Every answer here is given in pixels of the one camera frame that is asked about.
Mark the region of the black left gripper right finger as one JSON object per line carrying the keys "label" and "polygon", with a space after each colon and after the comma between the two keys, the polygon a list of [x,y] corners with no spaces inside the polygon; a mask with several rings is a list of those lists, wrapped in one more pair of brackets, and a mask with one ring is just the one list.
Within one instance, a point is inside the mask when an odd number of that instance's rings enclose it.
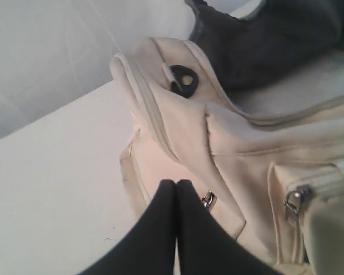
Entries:
{"label": "black left gripper right finger", "polygon": [[245,250],[203,207],[192,182],[176,184],[176,223],[181,274],[278,274]]}

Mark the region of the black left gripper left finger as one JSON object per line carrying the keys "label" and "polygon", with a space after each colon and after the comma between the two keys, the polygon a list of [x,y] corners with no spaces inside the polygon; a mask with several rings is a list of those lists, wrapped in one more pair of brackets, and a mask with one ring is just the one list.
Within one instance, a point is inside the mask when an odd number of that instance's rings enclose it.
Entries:
{"label": "black left gripper left finger", "polygon": [[162,180],[134,227],[81,274],[173,274],[176,184]]}

